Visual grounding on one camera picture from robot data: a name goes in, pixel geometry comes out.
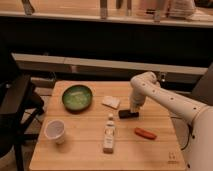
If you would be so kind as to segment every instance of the cup rim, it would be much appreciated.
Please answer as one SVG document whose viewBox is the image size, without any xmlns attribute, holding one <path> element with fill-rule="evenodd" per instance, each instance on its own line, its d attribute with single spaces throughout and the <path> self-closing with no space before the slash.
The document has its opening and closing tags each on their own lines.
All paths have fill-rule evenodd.
<svg viewBox="0 0 213 171">
<path fill-rule="evenodd" d="M 50 125 L 50 124 L 52 124 L 53 122 L 56 122 L 56 121 L 62 123 L 62 125 L 63 125 L 63 130 L 62 130 L 61 133 L 58 134 L 57 136 L 55 136 L 55 137 L 50 137 L 50 136 L 47 135 L 47 131 L 46 131 L 46 130 L 47 130 L 47 127 L 48 127 L 48 125 Z M 54 139 L 59 138 L 61 135 L 64 134 L 64 132 L 65 132 L 65 124 L 64 124 L 64 122 L 63 122 L 62 120 L 59 120 L 59 119 L 55 119 L 55 120 L 51 120 L 51 121 L 47 122 L 46 125 L 45 125 L 45 128 L 44 128 L 44 134 L 45 134 L 46 138 L 48 138 L 49 140 L 54 140 Z"/>
</svg>

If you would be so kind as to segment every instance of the white paper cup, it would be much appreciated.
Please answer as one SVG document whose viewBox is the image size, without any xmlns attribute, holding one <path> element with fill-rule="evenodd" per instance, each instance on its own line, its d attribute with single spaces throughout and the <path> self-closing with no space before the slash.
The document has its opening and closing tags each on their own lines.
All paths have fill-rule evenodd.
<svg viewBox="0 0 213 171">
<path fill-rule="evenodd" d="M 64 123 L 60 120 L 48 122 L 44 129 L 44 134 L 49 140 L 56 144 L 62 144 L 65 141 Z"/>
</svg>

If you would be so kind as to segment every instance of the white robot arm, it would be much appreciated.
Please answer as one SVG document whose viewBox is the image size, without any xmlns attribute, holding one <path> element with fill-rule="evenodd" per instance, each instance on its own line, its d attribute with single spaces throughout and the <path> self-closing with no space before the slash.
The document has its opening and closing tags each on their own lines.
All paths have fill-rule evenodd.
<svg viewBox="0 0 213 171">
<path fill-rule="evenodd" d="M 156 75 L 146 72 L 131 79 L 130 112 L 139 112 L 146 96 L 169 111 L 179 115 L 193 127 L 190 137 L 188 169 L 191 171 L 213 170 L 213 107 L 185 96 L 160 88 Z"/>
</svg>

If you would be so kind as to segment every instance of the hot dog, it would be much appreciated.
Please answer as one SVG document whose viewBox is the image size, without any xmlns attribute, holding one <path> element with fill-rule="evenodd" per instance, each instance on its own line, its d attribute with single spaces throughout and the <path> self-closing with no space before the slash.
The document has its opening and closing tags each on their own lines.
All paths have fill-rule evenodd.
<svg viewBox="0 0 213 171">
<path fill-rule="evenodd" d="M 151 132 L 148 132 L 144 129 L 141 129 L 141 128 L 135 128 L 134 129 L 134 132 L 135 134 L 141 136 L 141 137 L 144 137 L 144 138 L 147 138 L 147 139 L 151 139 L 151 140 L 154 140 L 157 138 L 157 135 L 151 133 Z"/>
</svg>

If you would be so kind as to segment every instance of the green bowl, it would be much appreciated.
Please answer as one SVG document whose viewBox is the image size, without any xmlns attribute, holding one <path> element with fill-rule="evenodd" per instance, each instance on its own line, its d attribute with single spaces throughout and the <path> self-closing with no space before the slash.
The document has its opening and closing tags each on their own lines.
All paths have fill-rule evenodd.
<svg viewBox="0 0 213 171">
<path fill-rule="evenodd" d="M 62 96 L 62 102 L 66 109 L 79 112 L 92 103 L 92 91 L 84 85 L 74 85 L 66 89 Z"/>
</svg>

